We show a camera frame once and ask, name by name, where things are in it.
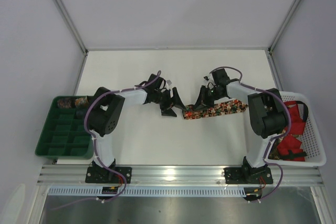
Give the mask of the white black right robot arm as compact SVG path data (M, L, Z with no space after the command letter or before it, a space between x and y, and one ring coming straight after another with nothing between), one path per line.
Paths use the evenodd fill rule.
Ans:
M273 142L288 134L291 128L289 111L281 99L279 90L263 90L244 84L242 72L240 77L230 78L227 67L218 67L204 77L206 85L202 85L193 106L194 111L203 111L215 106L215 101L222 98L237 99L248 105L250 126L257 135L253 139L251 149L243 159L242 178L253 182L255 178L266 172L266 157Z

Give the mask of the colourful patterned necktie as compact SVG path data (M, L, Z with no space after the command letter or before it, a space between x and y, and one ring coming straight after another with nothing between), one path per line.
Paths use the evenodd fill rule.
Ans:
M193 105L187 105L186 110L183 110L182 116L185 120L196 120L203 118L211 118L216 116L230 115L236 113L243 113L248 109L248 105L237 100L229 100L215 104L212 108L201 111L193 109Z

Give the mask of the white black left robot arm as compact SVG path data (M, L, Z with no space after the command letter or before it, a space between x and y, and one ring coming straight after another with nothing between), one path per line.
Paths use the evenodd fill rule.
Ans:
M155 103L159 105L162 116L176 117L173 108L185 110L177 88L160 77L161 71L151 74L147 81L123 90L109 90L100 87L89 100L84 117L85 131L93 142L93 163L107 170L115 163L112 151L112 132L116 129L123 109Z

